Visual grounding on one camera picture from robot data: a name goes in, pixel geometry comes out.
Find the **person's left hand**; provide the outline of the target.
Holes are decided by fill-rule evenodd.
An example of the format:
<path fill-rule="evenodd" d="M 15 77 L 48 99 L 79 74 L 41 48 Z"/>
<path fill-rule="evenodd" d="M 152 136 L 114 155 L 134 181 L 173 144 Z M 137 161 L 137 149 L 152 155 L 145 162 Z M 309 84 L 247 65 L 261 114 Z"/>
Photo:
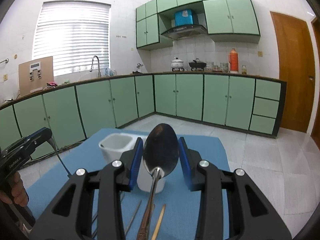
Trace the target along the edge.
<path fill-rule="evenodd" d="M 14 198 L 14 203 L 26 207 L 29 202 L 29 197 L 24 188 L 23 181 L 18 172 L 15 172 L 8 178 L 8 183 L 10 185 L 10 193 Z"/>

